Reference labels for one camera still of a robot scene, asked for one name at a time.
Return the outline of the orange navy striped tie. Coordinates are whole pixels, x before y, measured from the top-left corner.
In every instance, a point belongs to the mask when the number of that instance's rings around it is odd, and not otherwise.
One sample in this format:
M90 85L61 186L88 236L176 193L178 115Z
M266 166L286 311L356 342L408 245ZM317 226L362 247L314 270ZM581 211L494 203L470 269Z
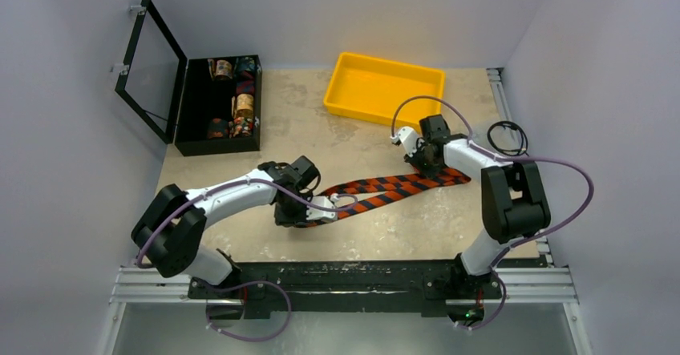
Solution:
M358 201L349 211L340 212L337 221L344 220L377 208L396 203L433 188L445 188L467 184L471 179L453 169L444 168L433 178L418 172L407 175L382 176L354 180L327 188L322 196L373 194L372 197Z

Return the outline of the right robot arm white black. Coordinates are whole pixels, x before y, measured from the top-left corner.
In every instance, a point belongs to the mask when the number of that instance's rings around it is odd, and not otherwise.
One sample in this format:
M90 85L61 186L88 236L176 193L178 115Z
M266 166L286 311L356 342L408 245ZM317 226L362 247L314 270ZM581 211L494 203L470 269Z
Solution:
M452 290L468 297L512 244L535 236L550 224L540 171L532 161L511 161L466 135L453 135L441 115L421 119L420 127L419 131L400 127L391 136L394 145L404 148L407 163L429 179L447 168L455 169L481 187L483 229L456 256L450 275Z

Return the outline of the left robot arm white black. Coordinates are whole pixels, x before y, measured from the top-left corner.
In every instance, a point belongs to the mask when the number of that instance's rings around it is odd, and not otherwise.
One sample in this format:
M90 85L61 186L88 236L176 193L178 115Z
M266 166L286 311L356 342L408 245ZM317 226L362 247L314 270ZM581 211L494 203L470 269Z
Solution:
M311 199L303 191L319 176L314 163L301 156L292 163L261 163L211 187L182 190L169 184L132 229L132 241L161 276L186 274L208 283L218 297L231 297L239 287L238 270L227 254L201 243L204 231L239 212L270 204L282 220L296 222L306 215Z

